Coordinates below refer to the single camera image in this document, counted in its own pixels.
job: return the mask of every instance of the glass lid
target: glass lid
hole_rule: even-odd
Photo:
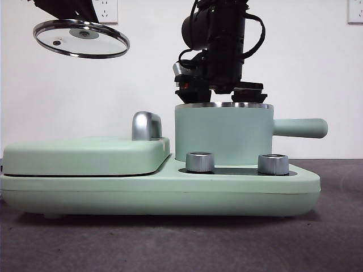
[[[73,19],[38,24],[33,35],[41,46],[78,58],[115,58],[130,47],[127,37],[111,27]]]

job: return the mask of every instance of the saucepan handle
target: saucepan handle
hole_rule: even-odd
[[[273,135],[304,138],[323,138],[328,133],[324,119],[280,119],[274,120]]]

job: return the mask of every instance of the mint green base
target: mint green base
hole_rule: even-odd
[[[181,173],[170,156],[152,175],[133,177],[1,176],[11,206],[41,214],[293,216],[310,211],[320,178],[290,165],[298,175],[228,176]]]

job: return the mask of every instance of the stainless steel rim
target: stainless steel rim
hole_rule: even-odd
[[[257,109],[273,109],[273,105],[263,103],[248,102],[209,102],[209,103],[190,103],[180,104],[175,109],[184,108],[257,108]]]
[[[115,53],[115,54],[73,53],[73,52],[69,52],[69,51],[65,51],[62,49],[57,49],[57,48],[51,47],[51,46],[41,42],[37,38],[38,35],[43,33],[44,31],[48,31],[48,30],[52,30],[52,29],[63,29],[63,28],[87,29],[87,30],[92,30],[92,31],[98,32],[98,33],[102,33],[102,34],[110,36],[116,40],[119,40],[121,43],[123,43],[126,46],[126,49],[120,53]],[[85,21],[81,21],[81,20],[74,20],[74,19],[51,20],[51,21],[46,21],[46,22],[40,23],[34,27],[33,36],[36,39],[36,41],[44,48],[46,48],[50,51],[59,53],[59,54],[77,57],[77,58],[97,58],[97,59],[116,58],[116,57],[126,54],[126,52],[130,48],[129,39],[121,32],[119,32],[111,27],[107,27],[106,25],[85,22]]]

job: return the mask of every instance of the gray floor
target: gray floor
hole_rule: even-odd
[[[321,176],[295,218],[68,216],[1,202],[1,272],[363,271],[363,160],[292,160]]]

